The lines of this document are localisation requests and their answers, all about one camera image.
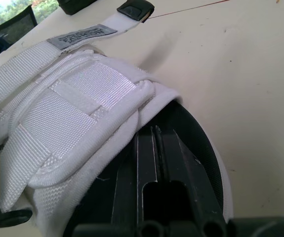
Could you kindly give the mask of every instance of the table surface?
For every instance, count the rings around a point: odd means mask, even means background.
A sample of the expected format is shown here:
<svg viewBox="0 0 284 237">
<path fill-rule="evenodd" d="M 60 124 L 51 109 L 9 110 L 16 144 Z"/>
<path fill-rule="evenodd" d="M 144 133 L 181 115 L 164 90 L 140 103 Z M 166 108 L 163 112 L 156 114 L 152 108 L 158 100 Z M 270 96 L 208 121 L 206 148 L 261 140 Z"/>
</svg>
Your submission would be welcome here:
<svg viewBox="0 0 284 237">
<path fill-rule="evenodd" d="M 101 22 L 124 0 L 58 9 L 0 55 Z M 284 216 L 284 0 L 152 0 L 146 23 L 96 42 L 175 88 L 227 167 L 236 217 Z M 0 236 L 40 236 L 24 224 Z"/>
</svg>

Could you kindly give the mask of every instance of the fabric label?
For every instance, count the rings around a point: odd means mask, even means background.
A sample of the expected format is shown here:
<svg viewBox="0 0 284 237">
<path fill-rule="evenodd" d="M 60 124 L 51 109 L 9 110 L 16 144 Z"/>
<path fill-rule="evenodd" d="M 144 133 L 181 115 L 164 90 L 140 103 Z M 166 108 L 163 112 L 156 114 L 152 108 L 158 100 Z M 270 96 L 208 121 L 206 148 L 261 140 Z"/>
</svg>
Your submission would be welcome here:
<svg viewBox="0 0 284 237">
<path fill-rule="evenodd" d="M 93 37 L 106 36 L 106 35 L 114 34 L 116 32 L 117 32 L 116 30 L 113 30 L 109 27 L 98 24 L 96 26 L 92 26 L 84 30 L 70 32 L 65 35 L 53 37 L 53 38 L 48 39 L 47 41 L 50 42 L 55 47 L 62 50 L 82 40 L 93 38 Z"/>
</svg>

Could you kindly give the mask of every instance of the greenery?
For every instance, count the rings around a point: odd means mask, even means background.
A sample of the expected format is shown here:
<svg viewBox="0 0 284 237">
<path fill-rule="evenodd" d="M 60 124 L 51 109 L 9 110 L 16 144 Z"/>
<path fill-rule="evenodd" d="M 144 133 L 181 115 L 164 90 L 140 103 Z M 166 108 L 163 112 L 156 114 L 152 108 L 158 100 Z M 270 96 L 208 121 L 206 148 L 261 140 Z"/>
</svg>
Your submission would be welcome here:
<svg viewBox="0 0 284 237">
<path fill-rule="evenodd" d="M 0 0 L 0 24 L 19 14 L 28 5 L 32 5 L 38 23 L 58 8 L 57 0 Z"/>
</svg>

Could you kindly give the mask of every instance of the white padded strap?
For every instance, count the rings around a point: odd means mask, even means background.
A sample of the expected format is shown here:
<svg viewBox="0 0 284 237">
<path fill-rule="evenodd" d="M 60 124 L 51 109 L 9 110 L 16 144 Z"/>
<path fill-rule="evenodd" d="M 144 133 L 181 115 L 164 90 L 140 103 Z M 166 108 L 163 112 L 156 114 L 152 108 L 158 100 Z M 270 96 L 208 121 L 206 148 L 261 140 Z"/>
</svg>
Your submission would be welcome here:
<svg viewBox="0 0 284 237">
<path fill-rule="evenodd" d="M 19 125 L 0 155 L 0 209 L 9 211 L 51 152 Z"/>
<path fill-rule="evenodd" d="M 54 37 L 26 49 L 0 67 L 0 103 L 64 52 L 95 40 L 119 35 L 137 26 L 138 23 L 117 12 L 102 25 Z M 57 42 L 67 42 L 69 46 L 62 49 Z"/>
</svg>

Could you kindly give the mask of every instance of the white webbing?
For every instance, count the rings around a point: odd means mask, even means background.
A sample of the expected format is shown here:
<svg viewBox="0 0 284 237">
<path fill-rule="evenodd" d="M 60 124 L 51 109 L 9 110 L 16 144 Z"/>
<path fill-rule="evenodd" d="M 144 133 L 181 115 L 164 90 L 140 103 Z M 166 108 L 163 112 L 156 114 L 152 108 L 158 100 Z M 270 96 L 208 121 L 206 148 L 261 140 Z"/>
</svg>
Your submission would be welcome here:
<svg viewBox="0 0 284 237">
<path fill-rule="evenodd" d="M 0 155 L 0 209 L 9 211 L 51 152 L 18 126 Z"/>
<path fill-rule="evenodd" d="M 0 67 L 0 103 L 19 86 L 35 77 L 45 67 L 54 62 L 62 53 L 95 40 L 119 35 L 137 26 L 138 23 L 138 21 L 116 12 L 102 23 L 102 25 L 115 30 L 116 32 L 113 34 L 83 39 L 63 50 L 58 49 L 47 41 L 26 49 Z"/>
</svg>

